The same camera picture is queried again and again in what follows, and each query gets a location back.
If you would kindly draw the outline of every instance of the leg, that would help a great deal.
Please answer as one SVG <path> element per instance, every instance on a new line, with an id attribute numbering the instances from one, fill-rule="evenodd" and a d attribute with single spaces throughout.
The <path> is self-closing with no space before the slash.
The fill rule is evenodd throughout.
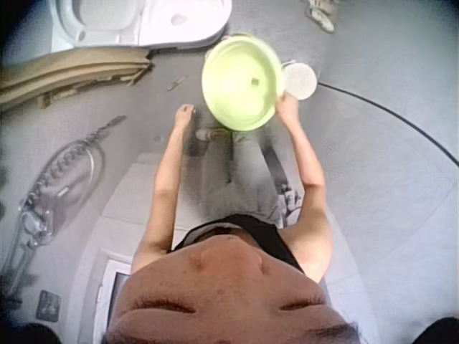
<path id="1" fill-rule="evenodd" d="M 279 224 L 278 195 L 259 145 L 261 130 L 233 133 L 234 168 L 232 183 L 241 210 L 264 221 Z"/>
<path id="2" fill-rule="evenodd" d="M 204 156 L 201 208 L 209 221 L 234 213 L 231 204 L 233 185 L 230 183 L 231 135 L 216 135 L 210 139 Z"/>

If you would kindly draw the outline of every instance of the slipper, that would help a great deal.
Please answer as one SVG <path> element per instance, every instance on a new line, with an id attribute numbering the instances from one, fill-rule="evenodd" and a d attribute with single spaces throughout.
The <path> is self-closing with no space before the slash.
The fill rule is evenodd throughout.
<path id="1" fill-rule="evenodd" d="M 332 34 L 335 31 L 335 26 L 331 20 L 320 9 L 311 7 L 306 10 L 306 16 L 317 23 L 326 33 Z"/>
<path id="2" fill-rule="evenodd" d="M 320 9 L 325 14 L 332 14 L 336 8 L 326 0 L 309 0 L 309 6 L 313 9 Z"/>

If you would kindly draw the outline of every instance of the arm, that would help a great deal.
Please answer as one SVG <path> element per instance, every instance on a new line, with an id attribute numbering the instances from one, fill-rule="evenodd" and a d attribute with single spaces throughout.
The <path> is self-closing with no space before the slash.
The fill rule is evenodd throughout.
<path id="1" fill-rule="evenodd" d="M 325 177 L 298 117 L 298 101 L 288 93 L 278 104 L 278 114 L 290 133 L 296 163 L 305 190 L 298 222 L 280 235 L 303 271 L 320 282 L 331 258 L 331 230 L 326 218 Z"/>
<path id="2" fill-rule="evenodd" d="M 156 172 L 150 219 L 134 255 L 132 274 L 164 256 L 172 247 L 184 135 L 193 108 L 182 105 L 177 111 L 174 129 Z"/>

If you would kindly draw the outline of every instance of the white toilet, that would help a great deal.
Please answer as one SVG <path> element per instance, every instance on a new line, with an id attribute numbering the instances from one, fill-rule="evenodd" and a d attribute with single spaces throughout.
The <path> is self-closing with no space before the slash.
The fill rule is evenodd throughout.
<path id="1" fill-rule="evenodd" d="M 54 32 L 74 47 L 203 47 L 232 0 L 49 0 Z"/>

